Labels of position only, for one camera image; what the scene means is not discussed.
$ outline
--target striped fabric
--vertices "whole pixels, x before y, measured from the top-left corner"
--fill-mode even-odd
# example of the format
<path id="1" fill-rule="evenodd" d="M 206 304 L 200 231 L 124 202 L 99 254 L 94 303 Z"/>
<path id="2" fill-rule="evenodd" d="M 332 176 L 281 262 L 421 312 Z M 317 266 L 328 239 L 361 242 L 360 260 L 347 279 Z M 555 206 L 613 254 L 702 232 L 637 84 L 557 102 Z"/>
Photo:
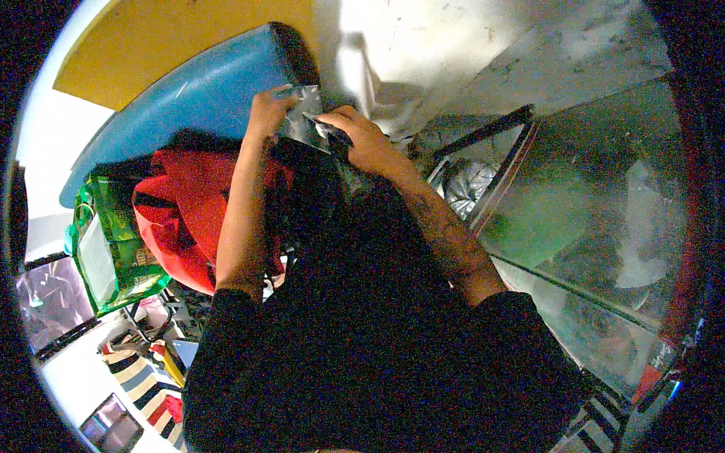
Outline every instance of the striped fabric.
<path id="1" fill-rule="evenodd" d="M 155 354 L 155 362 L 159 362 L 159 351 L 164 348 L 164 341 L 158 340 L 149 349 L 150 354 Z M 156 432 L 174 448 L 185 452 L 181 434 L 181 388 L 173 377 L 136 351 L 115 351 L 110 343 L 101 348 L 101 358 Z"/>

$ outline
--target person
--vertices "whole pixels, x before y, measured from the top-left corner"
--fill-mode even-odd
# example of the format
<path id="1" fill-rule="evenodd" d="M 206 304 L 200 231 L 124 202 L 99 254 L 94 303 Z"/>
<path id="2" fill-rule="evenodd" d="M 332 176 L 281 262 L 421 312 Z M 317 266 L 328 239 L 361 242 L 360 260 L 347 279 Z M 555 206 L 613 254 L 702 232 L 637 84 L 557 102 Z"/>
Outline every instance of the person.
<path id="1" fill-rule="evenodd" d="M 183 390 L 188 450 L 550 449 L 579 411 L 578 370 L 531 297 L 507 291 L 411 161 L 350 106 L 318 119 L 349 135 L 349 163 L 378 182 L 262 305 L 260 170 L 297 101 L 276 90 L 254 97 L 233 174 L 212 314 Z"/>

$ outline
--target forearm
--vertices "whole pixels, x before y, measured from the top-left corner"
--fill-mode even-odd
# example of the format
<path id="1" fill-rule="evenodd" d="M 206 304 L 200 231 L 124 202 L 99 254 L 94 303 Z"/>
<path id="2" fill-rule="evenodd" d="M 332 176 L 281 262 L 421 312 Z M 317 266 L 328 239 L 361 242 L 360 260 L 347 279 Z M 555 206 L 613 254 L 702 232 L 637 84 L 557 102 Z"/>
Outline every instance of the forearm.
<path id="1" fill-rule="evenodd" d="M 217 286 L 237 288 L 261 300 L 264 249 L 264 184 L 262 170 L 272 139 L 247 136 L 229 189 L 217 248 Z"/>
<path id="2" fill-rule="evenodd" d="M 460 288 L 470 305 L 506 290 L 483 246 L 412 167 L 398 169 L 389 179 L 418 221 L 445 278 Z"/>

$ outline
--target red bag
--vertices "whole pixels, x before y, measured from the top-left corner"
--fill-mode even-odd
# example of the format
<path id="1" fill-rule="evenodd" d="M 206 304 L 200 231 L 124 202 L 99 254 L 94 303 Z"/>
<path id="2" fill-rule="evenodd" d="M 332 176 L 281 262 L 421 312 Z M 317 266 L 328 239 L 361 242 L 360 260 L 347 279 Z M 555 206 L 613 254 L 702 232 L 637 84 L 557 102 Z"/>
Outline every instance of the red bag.
<path id="1" fill-rule="evenodd" d="M 155 176 L 133 192 L 141 237 L 161 266 L 175 280 L 196 291 L 214 294 L 217 246 L 226 212 L 236 158 L 228 154 L 160 149 L 152 157 Z M 292 171 L 269 159 L 265 187 L 279 181 L 289 191 Z M 272 238 L 279 244 L 279 238 Z M 274 275 L 284 272 L 278 247 L 269 250 Z"/>

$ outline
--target black shirt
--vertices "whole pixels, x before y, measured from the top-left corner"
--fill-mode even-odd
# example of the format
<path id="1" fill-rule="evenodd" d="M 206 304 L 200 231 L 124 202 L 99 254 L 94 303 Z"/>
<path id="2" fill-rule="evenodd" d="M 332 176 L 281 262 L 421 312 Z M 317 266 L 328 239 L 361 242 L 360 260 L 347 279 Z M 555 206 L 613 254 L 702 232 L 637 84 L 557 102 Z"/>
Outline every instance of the black shirt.
<path id="1" fill-rule="evenodd" d="M 407 213 L 363 217 L 263 306 L 216 293 L 183 392 L 190 451 L 550 449 L 581 383 L 531 297 L 470 309 Z"/>

